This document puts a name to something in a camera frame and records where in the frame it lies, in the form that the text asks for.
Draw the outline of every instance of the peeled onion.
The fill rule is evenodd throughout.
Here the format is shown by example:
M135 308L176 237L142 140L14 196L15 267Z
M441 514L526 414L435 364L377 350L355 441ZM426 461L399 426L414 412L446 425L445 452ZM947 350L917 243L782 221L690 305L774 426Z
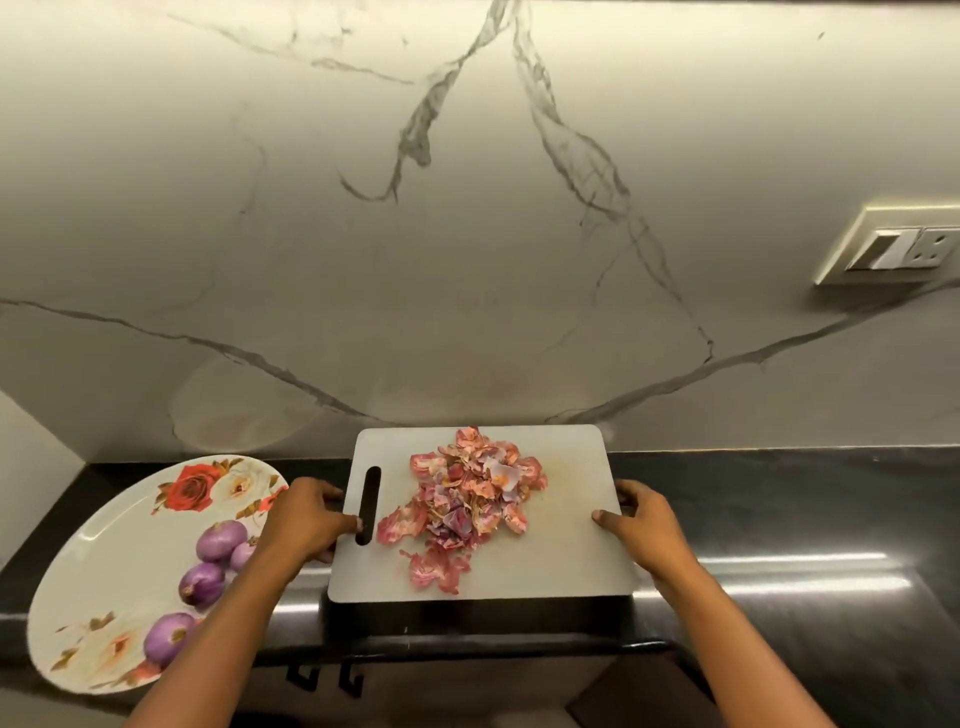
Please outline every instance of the peeled onion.
M143 640L143 654L155 665L167 667L186 644L197 621L185 612L163 615Z
M228 559L247 535L247 527L240 521L214 523L197 540L197 558L211 562Z
M205 609L224 592L224 570L217 564L198 564L180 580L180 598L190 606Z
M240 571L247 565L250 557L253 556L253 550L256 549L256 542L256 536L250 536L247 541L233 550L233 553L230 554L231 569Z

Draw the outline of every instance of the person's left arm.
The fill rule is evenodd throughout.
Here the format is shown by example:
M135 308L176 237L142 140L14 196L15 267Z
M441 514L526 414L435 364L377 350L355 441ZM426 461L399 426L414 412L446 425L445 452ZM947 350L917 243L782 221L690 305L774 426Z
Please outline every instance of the person's left arm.
M329 483L302 477L276 499L250 561L136 706L125 728L229 724L286 585L304 561L341 534L361 528L357 517L325 509L324 496L342 494Z

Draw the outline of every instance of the person's right arm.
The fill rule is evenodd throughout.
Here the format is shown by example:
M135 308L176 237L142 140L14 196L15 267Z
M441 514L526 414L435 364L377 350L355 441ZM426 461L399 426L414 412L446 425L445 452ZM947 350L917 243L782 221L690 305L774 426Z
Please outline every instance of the person's right arm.
M650 571L693 642L717 707L730 728L833 726L809 693L710 576L686 542L666 498L635 480L617 489L636 501L633 518L595 511Z

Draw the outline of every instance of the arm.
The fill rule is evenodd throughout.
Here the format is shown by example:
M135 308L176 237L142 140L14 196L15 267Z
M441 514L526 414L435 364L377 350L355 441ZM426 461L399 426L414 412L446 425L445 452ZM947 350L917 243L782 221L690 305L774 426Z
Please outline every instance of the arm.
M829 728L804 690L743 612L693 555L666 498L635 480L618 480L636 501L633 518L595 511L623 542L686 627L717 707L731 728Z
M324 496L342 494L329 483L302 477L276 499L250 561L125 728L229 724L283 589L311 555L361 528L355 516L324 508Z

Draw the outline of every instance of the plate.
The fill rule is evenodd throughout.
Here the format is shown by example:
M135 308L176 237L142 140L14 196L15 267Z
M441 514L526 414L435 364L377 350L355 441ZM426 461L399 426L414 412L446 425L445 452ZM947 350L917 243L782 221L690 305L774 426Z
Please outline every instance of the plate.
M252 536L287 484L266 463L208 455L172 465L120 493L63 546L36 590L27 644L37 671L66 691L122 692L152 683L143 638L180 601L180 578L199 563L200 535L237 519Z

